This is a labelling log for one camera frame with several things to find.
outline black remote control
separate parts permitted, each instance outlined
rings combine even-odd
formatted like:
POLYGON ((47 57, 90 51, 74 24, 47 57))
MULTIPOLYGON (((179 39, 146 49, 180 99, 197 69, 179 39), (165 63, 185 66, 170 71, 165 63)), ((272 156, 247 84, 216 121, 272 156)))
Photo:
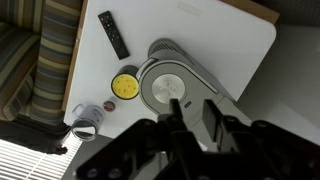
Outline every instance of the black remote control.
POLYGON ((124 45, 124 42, 120 36, 119 30, 114 22, 111 13, 106 11, 100 15, 98 15, 99 20, 107 33, 107 36, 117 53, 119 60, 124 59, 129 56, 129 52, 124 45))

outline striped chair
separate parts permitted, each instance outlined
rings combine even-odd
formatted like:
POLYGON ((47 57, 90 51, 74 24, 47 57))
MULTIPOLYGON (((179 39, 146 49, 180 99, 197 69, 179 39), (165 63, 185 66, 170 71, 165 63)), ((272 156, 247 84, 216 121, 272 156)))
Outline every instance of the striped chair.
POLYGON ((0 0, 0 126, 68 132, 62 101, 81 8, 82 0, 0 0))

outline yellow lid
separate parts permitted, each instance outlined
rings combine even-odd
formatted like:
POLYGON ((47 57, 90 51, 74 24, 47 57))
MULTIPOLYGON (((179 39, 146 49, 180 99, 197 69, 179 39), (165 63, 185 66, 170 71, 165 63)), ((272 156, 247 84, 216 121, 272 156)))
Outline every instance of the yellow lid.
POLYGON ((139 93, 137 79, 129 74, 119 74, 111 86, 113 93, 121 99, 132 99, 139 93))

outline window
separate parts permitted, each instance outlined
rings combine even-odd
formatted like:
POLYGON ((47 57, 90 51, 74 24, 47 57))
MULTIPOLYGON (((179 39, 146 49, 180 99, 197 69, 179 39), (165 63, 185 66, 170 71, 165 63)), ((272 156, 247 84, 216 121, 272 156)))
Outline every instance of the window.
POLYGON ((68 152, 52 155, 0 140, 0 179, 61 179, 80 145, 81 141, 70 135, 64 143, 68 152))

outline table top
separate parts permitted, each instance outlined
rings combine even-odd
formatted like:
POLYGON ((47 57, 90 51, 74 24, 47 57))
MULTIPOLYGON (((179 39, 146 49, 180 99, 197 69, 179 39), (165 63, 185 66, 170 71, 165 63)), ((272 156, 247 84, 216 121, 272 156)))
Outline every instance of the table top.
POLYGON ((156 120, 140 97, 114 97, 111 80, 125 65, 139 67, 151 43, 170 38, 212 73, 238 100, 275 39, 272 24, 216 0, 88 1, 64 122, 72 125, 79 103, 113 100, 99 134, 119 135, 141 118, 156 120), (98 19, 109 10, 130 56, 118 60, 98 19))

